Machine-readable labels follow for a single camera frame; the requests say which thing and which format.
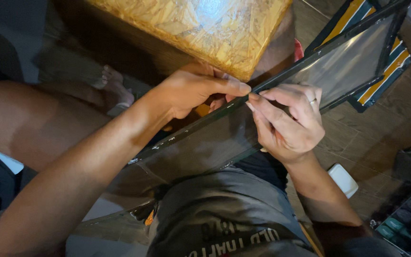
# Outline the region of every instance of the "white container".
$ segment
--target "white container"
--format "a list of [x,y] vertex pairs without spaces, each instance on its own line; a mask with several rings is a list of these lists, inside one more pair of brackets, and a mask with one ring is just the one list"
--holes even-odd
[[328,171],[328,174],[334,179],[334,182],[339,186],[348,199],[350,199],[359,188],[356,181],[339,163],[334,164]]

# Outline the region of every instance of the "gray t-shirt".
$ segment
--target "gray t-shirt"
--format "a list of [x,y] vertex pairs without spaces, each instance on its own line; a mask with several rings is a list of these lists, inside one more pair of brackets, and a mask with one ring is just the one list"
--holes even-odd
[[149,257],[317,256],[286,193],[237,168],[173,186],[149,237]]

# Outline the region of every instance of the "orange stripe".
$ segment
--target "orange stripe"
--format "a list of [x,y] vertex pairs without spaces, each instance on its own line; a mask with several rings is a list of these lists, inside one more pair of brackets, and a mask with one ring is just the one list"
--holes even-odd
[[348,9],[342,15],[340,20],[337,22],[334,29],[331,31],[331,33],[329,33],[328,37],[321,44],[324,44],[328,42],[329,40],[331,40],[332,38],[334,38],[335,36],[337,36],[342,31],[342,29],[345,27],[347,22],[353,17],[353,14],[359,9],[359,7],[364,1],[366,0],[354,0],[353,2],[351,2],[350,7],[348,7]]
[[398,37],[396,37],[396,39],[394,40],[393,48],[391,48],[391,51],[393,51],[400,43],[401,41]]
[[379,89],[379,87],[381,86],[381,84],[383,84],[383,82],[385,81],[385,79],[388,78],[388,76],[391,75],[391,73],[393,73],[393,71],[395,71],[395,70],[402,64],[402,62],[403,62],[408,56],[409,56],[409,53],[408,53],[408,51],[407,51],[407,49],[406,49],[406,50],[404,50],[404,51],[401,53],[401,55],[400,55],[396,60],[394,60],[393,63],[391,63],[390,67],[386,69],[386,71],[385,71],[385,73],[384,73],[385,77],[384,77],[380,82],[378,82],[377,84],[371,86],[371,87],[359,98],[358,101],[359,101],[361,104],[364,104],[364,103],[367,101],[367,99],[368,99],[370,96],[372,96],[372,94],[373,94],[377,89]]
[[370,11],[367,13],[366,17],[373,14],[374,12],[376,12],[377,10],[375,8],[371,8]]

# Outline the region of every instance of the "glass panel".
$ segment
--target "glass panel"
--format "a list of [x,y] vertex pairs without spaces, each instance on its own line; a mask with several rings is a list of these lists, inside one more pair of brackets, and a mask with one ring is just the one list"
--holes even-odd
[[323,89],[320,108],[375,76],[394,14],[351,38],[283,83],[307,82]]
[[[282,83],[306,81],[323,89],[321,106],[375,77],[386,35],[394,15],[380,20],[366,31]],[[191,131],[178,132],[170,140],[157,144],[156,151],[144,159],[135,158],[126,172],[140,170],[165,181],[219,170],[259,150],[258,134],[244,98],[204,117]]]

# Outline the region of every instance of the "forearm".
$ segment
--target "forearm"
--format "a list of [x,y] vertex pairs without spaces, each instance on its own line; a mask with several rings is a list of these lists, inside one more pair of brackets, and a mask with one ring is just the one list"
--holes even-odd
[[362,225],[345,194],[320,166],[312,151],[306,153],[302,161],[284,165],[312,221]]
[[34,255],[65,240],[117,173],[170,120],[149,93],[61,155],[0,219],[0,255]]

